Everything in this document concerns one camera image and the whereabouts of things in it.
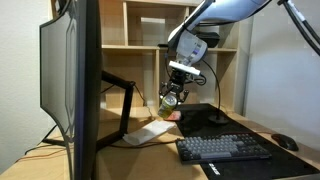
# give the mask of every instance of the white wall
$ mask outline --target white wall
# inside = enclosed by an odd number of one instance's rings
[[[0,174],[53,126],[40,110],[39,25],[48,1],[0,3]]]
[[[320,35],[320,1],[294,0]],[[320,150],[320,57],[283,6],[254,17],[245,116]]]

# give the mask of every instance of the computer monitor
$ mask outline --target computer monitor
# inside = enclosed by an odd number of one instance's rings
[[[58,16],[40,26],[40,106],[62,133],[70,179],[90,179],[100,112],[99,1],[56,5]]]

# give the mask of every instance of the keyboard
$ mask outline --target keyboard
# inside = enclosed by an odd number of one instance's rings
[[[185,137],[176,140],[182,164],[268,159],[271,154],[250,134]]]

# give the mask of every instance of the monitor stand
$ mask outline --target monitor stand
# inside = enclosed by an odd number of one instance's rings
[[[103,81],[125,89],[125,97],[124,97],[123,106],[122,106],[122,113],[121,113],[119,130],[107,135],[106,137],[104,137],[102,139],[99,139],[96,144],[96,152],[98,152],[102,148],[122,139],[124,134],[128,133],[128,123],[129,123],[129,117],[130,117],[133,90],[134,90],[134,86],[136,84],[134,81],[123,80],[117,76],[114,76],[114,75],[106,72],[106,71],[102,71],[101,76],[102,76]],[[65,147],[64,141],[47,138],[48,135],[54,130],[55,127],[56,126],[54,126],[49,131],[47,136],[45,136],[45,138],[41,142]]]

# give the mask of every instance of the black mouse pad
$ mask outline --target black mouse pad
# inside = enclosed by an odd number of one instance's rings
[[[184,137],[253,132],[232,119],[226,125],[208,121],[209,116],[217,113],[216,108],[210,104],[183,104],[177,110],[181,111],[182,119],[176,123]],[[208,179],[265,180],[320,173],[315,167],[260,135],[254,134],[254,138],[272,154],[272,158],[201,164]]]

